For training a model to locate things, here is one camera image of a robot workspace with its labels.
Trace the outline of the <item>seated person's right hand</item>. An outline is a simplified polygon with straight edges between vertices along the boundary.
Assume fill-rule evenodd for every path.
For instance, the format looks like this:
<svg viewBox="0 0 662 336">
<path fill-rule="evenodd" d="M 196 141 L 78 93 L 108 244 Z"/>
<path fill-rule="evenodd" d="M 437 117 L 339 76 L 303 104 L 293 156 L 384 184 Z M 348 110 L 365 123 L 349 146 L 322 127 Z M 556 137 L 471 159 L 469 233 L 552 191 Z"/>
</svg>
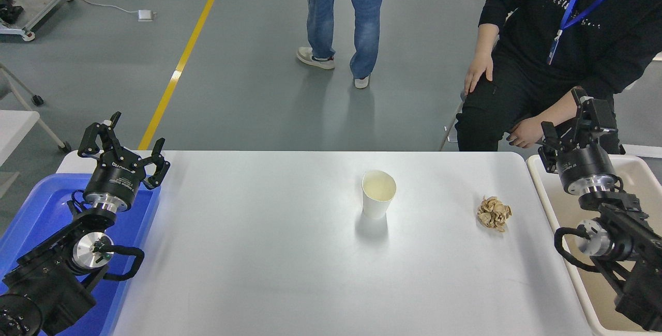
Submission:
<svg viewBox="0 0 662 336">
<path fill-rule="evenodd" d="M 485 78 L 493 80 L 493 60 L 490 52 L 476 52 L 465 75 L 463 92 L 466 96 L 473 93 L 478 81 Z"/>
</svg>

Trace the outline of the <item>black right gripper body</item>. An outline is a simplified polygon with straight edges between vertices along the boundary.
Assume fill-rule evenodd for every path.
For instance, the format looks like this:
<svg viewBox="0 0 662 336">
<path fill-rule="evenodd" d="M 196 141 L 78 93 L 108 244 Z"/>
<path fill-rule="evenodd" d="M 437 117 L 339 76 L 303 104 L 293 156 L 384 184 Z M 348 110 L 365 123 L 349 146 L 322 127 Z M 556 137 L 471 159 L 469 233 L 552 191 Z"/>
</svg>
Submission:
<svg viewBox="0 0 662 336">
<path fill-rule="evenodd" d="M 559 152 L 556 171 L 565 192 L 612 191 L 617 181 L 609 155 L 599 144 Z"/>
</svg>

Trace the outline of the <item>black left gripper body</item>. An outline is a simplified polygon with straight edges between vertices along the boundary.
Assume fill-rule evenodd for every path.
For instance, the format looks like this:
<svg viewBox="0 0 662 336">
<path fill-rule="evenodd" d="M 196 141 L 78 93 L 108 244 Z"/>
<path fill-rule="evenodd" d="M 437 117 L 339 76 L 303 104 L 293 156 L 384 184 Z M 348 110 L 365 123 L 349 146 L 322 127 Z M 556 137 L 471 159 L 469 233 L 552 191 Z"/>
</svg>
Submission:
<svg viewBox="0 0 662 336">
<path fill-rule="evenodd" d="M 131 207 L 142 180 L 142 171 L 134 166 L 139 159 L 139 155 L 102 155 L 84 190 L 85 202 L 112 200 L 116 207 Z"/>
</svg>

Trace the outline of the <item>seated person's left hand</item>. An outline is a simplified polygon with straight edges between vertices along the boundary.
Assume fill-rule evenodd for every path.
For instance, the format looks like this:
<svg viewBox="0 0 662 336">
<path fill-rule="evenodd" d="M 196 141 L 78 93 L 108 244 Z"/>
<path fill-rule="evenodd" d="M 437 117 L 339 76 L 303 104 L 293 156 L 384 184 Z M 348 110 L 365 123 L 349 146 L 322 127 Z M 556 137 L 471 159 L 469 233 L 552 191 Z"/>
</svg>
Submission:
<svg viewBox="0 0 662 336">
<path fill-rule="evenodd" d="M 519 148 L 536 145 L 544 135 L 542 121 L 539 115 L 522 120 L 511 129 L 507 141 L 511 146 Z"/>
</svg>

